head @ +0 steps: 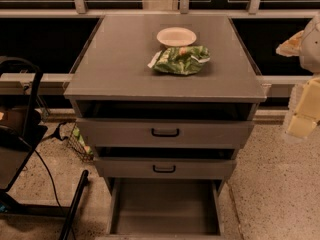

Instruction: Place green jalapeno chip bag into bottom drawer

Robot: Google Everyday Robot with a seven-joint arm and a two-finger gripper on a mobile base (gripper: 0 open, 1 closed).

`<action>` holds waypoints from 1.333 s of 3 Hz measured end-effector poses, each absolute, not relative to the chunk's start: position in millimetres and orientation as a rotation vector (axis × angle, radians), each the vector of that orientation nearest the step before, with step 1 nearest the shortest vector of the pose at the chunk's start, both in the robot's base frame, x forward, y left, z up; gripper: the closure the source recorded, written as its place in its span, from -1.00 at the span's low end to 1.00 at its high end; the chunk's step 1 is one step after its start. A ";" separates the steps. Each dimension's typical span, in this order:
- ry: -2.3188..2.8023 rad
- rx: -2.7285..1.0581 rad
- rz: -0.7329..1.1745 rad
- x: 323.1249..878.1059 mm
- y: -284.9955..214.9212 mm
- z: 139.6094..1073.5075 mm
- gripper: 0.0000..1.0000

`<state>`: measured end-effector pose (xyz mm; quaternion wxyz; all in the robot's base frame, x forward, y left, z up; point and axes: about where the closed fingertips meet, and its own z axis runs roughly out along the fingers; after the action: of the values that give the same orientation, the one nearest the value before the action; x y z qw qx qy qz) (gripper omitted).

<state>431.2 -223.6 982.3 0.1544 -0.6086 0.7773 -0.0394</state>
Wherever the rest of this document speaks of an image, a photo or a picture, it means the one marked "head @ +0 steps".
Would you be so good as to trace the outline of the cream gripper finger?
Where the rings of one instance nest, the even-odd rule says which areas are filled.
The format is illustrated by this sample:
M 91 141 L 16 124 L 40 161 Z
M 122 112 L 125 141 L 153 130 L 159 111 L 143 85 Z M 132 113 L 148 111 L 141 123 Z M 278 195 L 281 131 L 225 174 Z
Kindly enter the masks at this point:
M 276 53 L 285 57 L 298 56 L 303 33 L 301 30 L 280 44 L 276 48 Z
M 319 122 L 320 78 L 314 77 L 292 89 L 286 133 L 295 138 L 305 139 Z

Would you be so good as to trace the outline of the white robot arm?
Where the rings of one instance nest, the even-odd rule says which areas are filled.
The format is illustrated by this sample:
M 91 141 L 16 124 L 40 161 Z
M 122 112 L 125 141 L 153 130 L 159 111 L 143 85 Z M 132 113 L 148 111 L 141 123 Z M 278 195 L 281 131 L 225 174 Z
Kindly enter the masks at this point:
M 293 87 L 283 124 L 285 139 L 300 142 L 320 122 L 320 15 L 315 15 L 304 30 L 280 44 L 276 53 L 298 56 L 301 68 L 313 74 L 306 83 Z

